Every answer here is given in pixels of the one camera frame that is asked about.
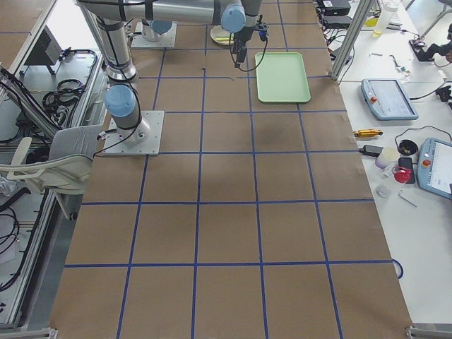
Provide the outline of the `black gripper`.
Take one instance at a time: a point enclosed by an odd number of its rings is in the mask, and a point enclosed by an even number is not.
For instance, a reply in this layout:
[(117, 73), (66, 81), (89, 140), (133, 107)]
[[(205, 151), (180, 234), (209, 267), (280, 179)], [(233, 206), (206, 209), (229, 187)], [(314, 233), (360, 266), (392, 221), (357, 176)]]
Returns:
[(234, 67), (236, 69), (239, 69), (246, 59), (246, 43), (252, 38), (253, 33), (254, 27), (244, 27), (239, 32), (234, 34), (232, 58), (234, 59)]

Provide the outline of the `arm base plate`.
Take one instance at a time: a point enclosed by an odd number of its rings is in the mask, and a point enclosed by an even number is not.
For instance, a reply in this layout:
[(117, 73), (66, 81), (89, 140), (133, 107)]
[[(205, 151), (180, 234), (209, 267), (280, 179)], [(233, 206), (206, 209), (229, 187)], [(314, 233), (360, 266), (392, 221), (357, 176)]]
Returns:
[(176, 42), (177, 24), (172, 22), (171, 28), (160, 34), (148, 24), (138, 22), (131, 41), (132, 49), (172, 49)]
[(162, 110), (142, 110), (141, 123), (136, 130), (129, 131), (118, 129), (111, 118), (109, 129), (116, 131), (106, 135), (102, 152), (105, 155), (120, 156), (158, 155), (164, 117), (165, 112)]

